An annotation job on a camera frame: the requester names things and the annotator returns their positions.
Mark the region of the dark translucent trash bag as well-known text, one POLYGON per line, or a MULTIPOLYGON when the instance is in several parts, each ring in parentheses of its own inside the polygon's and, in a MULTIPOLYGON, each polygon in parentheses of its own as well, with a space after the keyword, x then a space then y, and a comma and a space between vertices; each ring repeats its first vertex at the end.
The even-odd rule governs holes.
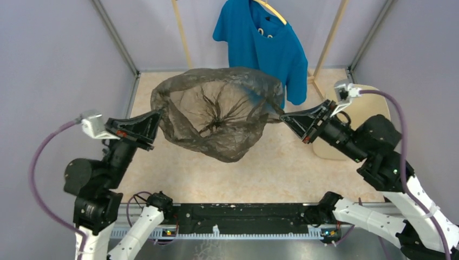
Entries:
POLYGON ((256 69, 197 68, 172 76, 151 92, 162 111, 160 128, 171 143, 225 163, 239 161, 280 122, 284 87, 256 69))

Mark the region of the blue t-shirt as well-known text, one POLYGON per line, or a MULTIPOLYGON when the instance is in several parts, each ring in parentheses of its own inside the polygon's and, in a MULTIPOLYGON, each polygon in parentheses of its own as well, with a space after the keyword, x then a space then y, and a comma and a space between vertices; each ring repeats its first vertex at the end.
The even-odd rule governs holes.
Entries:
POLYGON ((307 99, 308 60, 296 33, 256 1, 226 1, 213 39, 226 42, 228 65, 261 70, 282 82, 285 101, 307 99))

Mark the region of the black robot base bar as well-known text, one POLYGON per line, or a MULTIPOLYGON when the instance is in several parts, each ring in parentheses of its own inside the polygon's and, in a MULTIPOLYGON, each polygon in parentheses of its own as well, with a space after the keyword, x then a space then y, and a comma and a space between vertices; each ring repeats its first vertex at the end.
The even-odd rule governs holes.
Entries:
POLYGON ((180 235, 306 234, 324 222, 317 207, 302 203, 175 204, 166 217, 180 235))

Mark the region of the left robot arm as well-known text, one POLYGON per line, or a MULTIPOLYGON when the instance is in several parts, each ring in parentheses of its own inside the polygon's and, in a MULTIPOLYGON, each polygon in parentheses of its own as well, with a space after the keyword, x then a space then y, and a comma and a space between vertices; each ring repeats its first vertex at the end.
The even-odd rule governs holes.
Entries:
POLYGON ((102 140, 105 149, 102 159, 74 159, 64 172, 64 191, 76 198, 76 259, 134 259, 154 229, 173 219, 172 199, 163 192, 153 193, 120 243, 113 249, 108 247, 123 198, 116 189, 136 151, 153 149, 162 115, 156 110, 107 121, 96 110, 81 115, 83 132, 102 140))

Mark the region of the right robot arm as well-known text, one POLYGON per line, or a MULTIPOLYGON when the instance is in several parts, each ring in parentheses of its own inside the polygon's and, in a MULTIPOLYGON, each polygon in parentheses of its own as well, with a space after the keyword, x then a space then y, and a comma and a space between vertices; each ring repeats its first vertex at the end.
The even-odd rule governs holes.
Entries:
POLYGON ((408 259, 458 259, 458 226, 451 223, 426 194, 404 154, 401 133, 383 115, 369 117, 357 129, 338 119, 333 101, 281 116, 304 143, 323 140, 359 162, 364 181, 400 211, 399 217, 369 209, 327 192, 310 204, 172 204, 163 194, 150 196, 122 241, 109 253, 120 259, 136 255, 146 241, 176 239, 315 238, 337 245, 344 240, 339 224, 373 233, 400 249, 408 259))

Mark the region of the right aluminium corner post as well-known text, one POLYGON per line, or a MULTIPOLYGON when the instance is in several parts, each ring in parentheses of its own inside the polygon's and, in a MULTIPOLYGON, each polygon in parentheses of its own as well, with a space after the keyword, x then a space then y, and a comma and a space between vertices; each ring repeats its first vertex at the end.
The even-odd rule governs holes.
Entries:
POLYGON ((380 9, 375 21, 373 22, 372 26, 370 27, 370 30, 364 37, 364 40, 360 47, 358 48, 358 51, 356 55, 354 56, 351 64, 348 66, 346 69, 346 74, 347 78, 351 83, 357 83, 356 76, 355 76, 355 71, 360 63, 361 58, 363 55, 366 53, 368 47, 370 46, 373 38, 375 35, 378 33, 379 28, 383 24, 384 20, 386 19, 388 13, 391 11, 393 6, 395 5, 397 1, 396 0, 386 0, 384 1, 384 5, 380 9))

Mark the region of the cream plastic trash bin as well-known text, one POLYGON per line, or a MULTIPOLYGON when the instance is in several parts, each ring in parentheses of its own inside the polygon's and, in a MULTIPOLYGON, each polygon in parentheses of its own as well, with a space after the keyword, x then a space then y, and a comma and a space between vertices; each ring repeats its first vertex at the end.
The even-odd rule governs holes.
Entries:
MULTIPOLYGON (((364 94, 354 99, 352 104, 343 111, 350 116, 352 129, 357 129, 365 120, 377 114, 381 114, 391 120, 387 100, 385 97, 376 94, 364 94)), ((320 138, 317 138, 312 143, 312 149, 315 155, 322 159, 349 160, 345 154, 320 138)))

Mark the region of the aluminium corner frame post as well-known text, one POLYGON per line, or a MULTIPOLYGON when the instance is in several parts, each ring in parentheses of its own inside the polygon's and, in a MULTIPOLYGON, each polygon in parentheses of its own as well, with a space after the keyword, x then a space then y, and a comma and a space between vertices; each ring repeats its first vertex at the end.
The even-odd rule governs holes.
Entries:
POLYGON ((129 94, 129 99, 127 103, 127 107, 125 109, 125 117, 130 117, 135 101, 135 95, 136 91, 139 85, 140 81, 140 71, 138 70, 137 66, 134 63, 133 58, 129 54, 120 34, 118 33, 114 23, 112 22, 112 19, 109 16, 109 13, 107 13, 102 1, 100 0, 90 0, 90 3, 92 4, 93 8, 95 9, 96 13, 98 14, 103 26, 105 27, 111 41, 113 42, 114 46, 117 49, 118 54, 121 56, 122 60, 124 63, 127 65, 129 68, 129 71, 133 75, 133 83, 130 88, 130 94, 129 94))

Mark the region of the wooden clothes hanger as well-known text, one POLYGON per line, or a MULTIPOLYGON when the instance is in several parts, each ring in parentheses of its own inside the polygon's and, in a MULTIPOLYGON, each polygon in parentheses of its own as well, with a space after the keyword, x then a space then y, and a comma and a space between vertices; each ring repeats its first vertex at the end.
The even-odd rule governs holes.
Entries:
POLYGON ((270 11, 275 17, 277 17, 283 25, 287 25, 287 20, 283 18, 283 16, 277 12, 275 8, 273 8, 271 5, 269 5, 268 1, 263 1, 263 0, 254 0, 264 8, 266 8, 268 11, 270 11))

